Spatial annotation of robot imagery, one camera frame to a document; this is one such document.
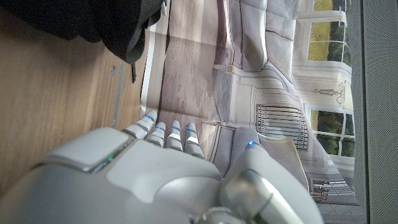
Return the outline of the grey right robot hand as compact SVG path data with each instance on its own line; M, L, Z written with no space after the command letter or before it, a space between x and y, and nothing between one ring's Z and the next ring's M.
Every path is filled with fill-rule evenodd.
M226 172L184 131L150 111L122 131L99 128L44 155L1 199L2 223L321 223L308 189L237 128Z

